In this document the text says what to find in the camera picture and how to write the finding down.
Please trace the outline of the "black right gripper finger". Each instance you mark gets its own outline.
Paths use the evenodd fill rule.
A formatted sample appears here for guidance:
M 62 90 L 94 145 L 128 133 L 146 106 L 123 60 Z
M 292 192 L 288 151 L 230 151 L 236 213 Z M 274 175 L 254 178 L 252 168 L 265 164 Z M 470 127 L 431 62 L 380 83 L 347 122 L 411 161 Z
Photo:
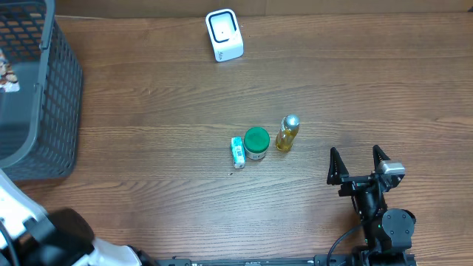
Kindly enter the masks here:
M 376 173 L 383 173 L 381 163 L 385 160 L 389 160 L 389 157 L 383 152 L 383 150 L 378 145 L 374 145 L 372 148 L 373 162 L 375 166 Z
M 341 185 L 349 177 L 349 172 L 335 147 L 330 149 L 330 166 L 327 174 L 328 185 Z

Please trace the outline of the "yellow oil bottle silver cap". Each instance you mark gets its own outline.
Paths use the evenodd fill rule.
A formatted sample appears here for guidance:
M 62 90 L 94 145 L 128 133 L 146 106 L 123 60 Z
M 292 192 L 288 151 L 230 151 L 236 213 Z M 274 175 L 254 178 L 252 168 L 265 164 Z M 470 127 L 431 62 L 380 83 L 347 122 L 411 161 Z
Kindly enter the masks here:
M 280 151 L 290 151 L 293 141 L 299 132 L 300 119 L 295 114 L 289 114 L 282 119 L 281 128 L 276 136 L 276 147 Z

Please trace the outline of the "green lid white jar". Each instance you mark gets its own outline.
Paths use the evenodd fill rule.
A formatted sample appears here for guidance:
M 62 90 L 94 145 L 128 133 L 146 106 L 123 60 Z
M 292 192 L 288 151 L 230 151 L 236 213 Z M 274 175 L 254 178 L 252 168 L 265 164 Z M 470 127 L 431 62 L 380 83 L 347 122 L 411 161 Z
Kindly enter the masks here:
M 253 127 L 246 131 L 243 144 L 249 159 L 261 160 L 267 153 L 270 136 L 262 127 Z

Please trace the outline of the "teal tissue pack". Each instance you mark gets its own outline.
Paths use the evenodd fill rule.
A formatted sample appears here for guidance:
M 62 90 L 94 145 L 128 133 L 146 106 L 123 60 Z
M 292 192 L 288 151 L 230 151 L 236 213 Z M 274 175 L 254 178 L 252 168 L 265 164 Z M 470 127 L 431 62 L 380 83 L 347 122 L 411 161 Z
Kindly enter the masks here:
M 234 168 L 240 169 L 245 167 L 245 149 L 241 137 L 231 138 L 231 152 L 233 157 Z

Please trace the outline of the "brown labelled food package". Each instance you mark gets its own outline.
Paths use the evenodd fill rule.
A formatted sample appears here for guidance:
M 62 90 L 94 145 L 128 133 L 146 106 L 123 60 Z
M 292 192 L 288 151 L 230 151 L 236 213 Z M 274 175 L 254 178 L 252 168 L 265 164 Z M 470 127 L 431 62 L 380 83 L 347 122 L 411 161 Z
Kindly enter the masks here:
M 3 51 L 0 52 L 0 56 L 1 56 L 1 80 L 0 80 L 1 93 L 18 92 L 20 90 L 18 77 L 14 73 L 12 65 L 7 60 Z

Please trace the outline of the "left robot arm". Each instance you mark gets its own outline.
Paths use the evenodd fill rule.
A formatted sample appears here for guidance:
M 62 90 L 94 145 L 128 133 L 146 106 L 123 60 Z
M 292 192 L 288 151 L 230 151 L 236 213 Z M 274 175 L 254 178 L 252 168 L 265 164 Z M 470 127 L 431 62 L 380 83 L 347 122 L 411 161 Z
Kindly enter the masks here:
M 141 250 L 99 239 L 84 218 L 64 208 L 48 213 L 1 173 L 1 264 L 156 265 Z

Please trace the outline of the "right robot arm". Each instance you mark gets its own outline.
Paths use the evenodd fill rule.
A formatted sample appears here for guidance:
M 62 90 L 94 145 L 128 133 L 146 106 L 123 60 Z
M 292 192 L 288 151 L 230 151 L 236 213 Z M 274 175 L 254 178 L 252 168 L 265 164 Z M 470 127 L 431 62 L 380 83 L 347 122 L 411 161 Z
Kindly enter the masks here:
M 338 185 L 338 195 L 349 197 L 360 224 L 342 234 L 331 246 L 326 265 L 415 265 L 415 257 L 406 253 L 412 247 L 415 215 L 400 208 L 388 208 L 384 193 L 396 188 L 405 176 L 400 162 L 391 160 L 383 150 L 372 148 L 374 170 L 363 176 L 351 176 L 336 148 L 330 149 L 328 185 Z M 336 258 L 333 252 L 352 233 L 364 232 L 365 244 L 348 255 Z

